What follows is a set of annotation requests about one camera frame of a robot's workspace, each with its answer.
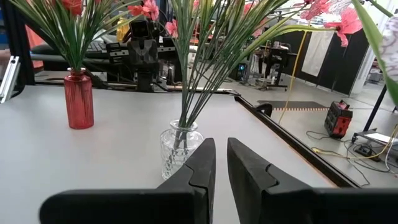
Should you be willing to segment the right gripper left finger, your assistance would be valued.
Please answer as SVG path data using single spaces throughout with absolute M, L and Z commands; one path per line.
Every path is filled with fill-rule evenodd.
M 40 224 L 212 224 L 216 147 L 206 138 L 155 189 L 67 190 L 46 199 Z

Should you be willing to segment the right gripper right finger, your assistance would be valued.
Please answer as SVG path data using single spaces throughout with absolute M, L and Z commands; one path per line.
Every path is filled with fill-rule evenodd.
M 236 138 L 227 160 L 240 224 L 398 224 L 398 189 L 311 187 Z

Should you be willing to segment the red artificial flower bunch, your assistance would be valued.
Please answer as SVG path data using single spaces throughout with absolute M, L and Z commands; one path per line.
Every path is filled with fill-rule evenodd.
M 74 70 L 82 65 L 75 21 L 61 0 L 9 0 L 35 22 Z
M 72 70 L 83 66 L 88 46 L 103 28 L 107 0 L 50 0 L 49 13 L 55 23 L 54 43 Z
M 135 16 L 130 15 L 129 8 L 139 5 L 141 0 L 69 0 L 69 3 L 68 10 L 75 21 L 82 67 L 89 44 L 115 31 L 119 18 L 127 17 L 129 22 L 135 19 Z

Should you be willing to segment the red ribbed glass vase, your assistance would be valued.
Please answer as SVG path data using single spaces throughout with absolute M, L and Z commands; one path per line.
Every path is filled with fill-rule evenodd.
M 64 78 L 68 125 L 72 129 L 87 129 L 94 125 L 92 81 L 86 70 L 68 68 Z

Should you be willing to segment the clear textured glass vase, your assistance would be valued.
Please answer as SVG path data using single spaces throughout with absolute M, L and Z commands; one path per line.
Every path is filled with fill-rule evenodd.
M 170 122 L 169 129 L 160 135 L 160 155 L 162 158 L 162 178 L 167 180 L 184 165 L 188 158 L 204 141 L 197 131 L 198 125 L 180 127 L 179 120 Z

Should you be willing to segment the backlit black keyboard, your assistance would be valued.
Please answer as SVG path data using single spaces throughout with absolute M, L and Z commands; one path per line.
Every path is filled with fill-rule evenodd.
M 88 54 L 106 53 L 106 43 L 103 41 L 92 41 L 86 51 Z

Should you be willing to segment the black computer tower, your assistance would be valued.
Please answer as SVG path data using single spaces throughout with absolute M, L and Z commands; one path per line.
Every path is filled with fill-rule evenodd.
M 246 63 L 239 63 L 229 74 L 229 77 L 235 81 L 243 82 L 247 80 L 247 74 L 248 65 Z

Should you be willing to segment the black power strip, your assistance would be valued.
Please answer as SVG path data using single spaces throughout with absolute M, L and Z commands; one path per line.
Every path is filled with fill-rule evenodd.
M 376 156 L 376 153 L 373 151 L 371 146 L 367 145 L 358 145 L 353 149 L 354 152 L 360 154 L 374 162 L 381 162 L 379 156 Z

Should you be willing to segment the red and black box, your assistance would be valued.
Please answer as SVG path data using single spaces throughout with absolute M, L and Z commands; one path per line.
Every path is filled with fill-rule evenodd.
M 352 120 L 353 112 L 345 101 L 333 101 L 327 111 L 324 127 L 329 137 L 341 139 L 345 136 Z

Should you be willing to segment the large hazard-striped floor mat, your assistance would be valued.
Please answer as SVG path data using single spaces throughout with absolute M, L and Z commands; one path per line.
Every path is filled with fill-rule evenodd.
M 258 104 L 269 103 L 272 105 L 274 111 L 283 111 L 285 108 L 285 101 L 269 101 L 258 100 Z M 289 101 L 286 107 L 287 111 L 327 111 L 328 107 L 323 106 L 314 101 Z

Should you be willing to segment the black equipment table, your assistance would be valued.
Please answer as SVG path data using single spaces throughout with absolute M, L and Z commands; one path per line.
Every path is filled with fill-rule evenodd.
M 286 66 L 288 49 L 282 47 L 260 47 L 254 51 L 257 57 L 257 78 L 255 84 L 260 90 L 270 88 L 283 88 L 287 91 L 287 85 L 281 85 L 282 70 Z

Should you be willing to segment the black clamp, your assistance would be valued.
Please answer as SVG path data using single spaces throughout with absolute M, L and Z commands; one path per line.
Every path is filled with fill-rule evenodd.
M 273 106 L 270 103 L 265 102 L 265 103 L 258 104 L 257 106 L 254 107 L 254 109 L 259 113 L 262 113 L 262 114 L 265 114 L 265 115 L 271 117 L 272 111 L 273 111 Z

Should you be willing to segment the silver aluminium extrusion bar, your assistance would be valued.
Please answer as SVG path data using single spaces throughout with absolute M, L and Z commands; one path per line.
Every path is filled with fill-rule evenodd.
M 20 70 L 19 56 L 11 56 L 0 85 L 0 104 L 10 100 Z

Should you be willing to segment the black floor stand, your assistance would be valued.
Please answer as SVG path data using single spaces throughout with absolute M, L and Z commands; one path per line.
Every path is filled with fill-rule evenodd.
M 378 111 L 378 109 L 379 109 L 379 107 L 380 107 L 380 105 L 381 105 L 381 103 L 382 103 L 382 101 L 384 99 L 384 96 L 385 96 L 386 92 L 387 92 L 387 86 L 384 85 L 383 88 L 382 88 L 381 93 L 379 94 L 379 96 L 378 96 L 378 98 L 376 100 L 375 105 L 373 106 L 371 114 L 369 115 L 369 118 L 368 118 L 363 130 L 361 132 L 357 132 L 357 133 L 353 134 L 353 136 L 351 138 L 351 143 L 354 144 L 358 140 L 358 138 L 361 137 L 361 138 L 367 139 L 368 141 L 374 142 L 374 143 L 382 145 L 382 146 L 386 146 L 387 145 L 386 142 L 382 142 L 380 140 L 367 137 L 367 134 L 377 133 L 377 131 L 376 131 L 377 129 L 376 128 L 375 129 L 370 129 L 370 126 L 371 126 L 371 124 L 372 124 L 372 122 L 373 122 L 373 120 L 374 120 L 374 118 L 376 116 L 376 113 L 377 113 L 377 111 Z

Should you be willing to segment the plain white hanging cloth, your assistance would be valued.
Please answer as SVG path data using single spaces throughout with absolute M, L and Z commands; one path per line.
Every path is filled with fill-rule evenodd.
M 307 53 L 302 65 L 302 71 L 317 77 L 328 51 L 334 32 L 312 32 Z

